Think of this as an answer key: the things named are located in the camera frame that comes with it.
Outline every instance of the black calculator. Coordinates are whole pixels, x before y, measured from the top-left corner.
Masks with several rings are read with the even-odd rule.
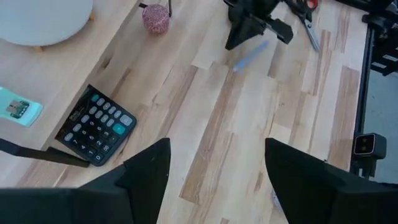
[[[94,166],[102,166],[136,124],[131,113],[89,85],[55,139]]]

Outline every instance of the white round table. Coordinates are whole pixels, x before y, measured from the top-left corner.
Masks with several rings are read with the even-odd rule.
[[[0,38],[41,47],[76,34],[87,23],[93,0],[0,0]]]

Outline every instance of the pink yarn ball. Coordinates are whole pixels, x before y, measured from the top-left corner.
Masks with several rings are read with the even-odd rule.
[[[152,4],[144,8],[142,19],[145,28],[151,34],[164,34],[169,29],[169,11],[160,4]]]

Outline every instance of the blue pen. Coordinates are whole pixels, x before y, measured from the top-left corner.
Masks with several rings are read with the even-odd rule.
[[[238,61],[234,68],[233,71],[237,72],[240,69],[244,68],[246,65],[248,65],[251,61],[253,61],[254,58],[257,57],[268,45],[268,40],[264,41],[260,46],[256,47],[254,50],[252,50],[247,56],[245,56],[243,59]]]

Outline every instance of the teal calculator button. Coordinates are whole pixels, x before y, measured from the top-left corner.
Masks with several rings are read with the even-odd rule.
[[[125,127],[123,127],[121,124],[115,124],[114,126],[113,126],[113,131],[114,132],[116,132],[116,133],[118,133],[118,134],[120,134],[120,135],[122,135],[125,131],[126,131],[126,128]]]
[[[97,100],[100,98],[97,94],[95,94],[93,97],[91,97],[92,102],[97,102]]]

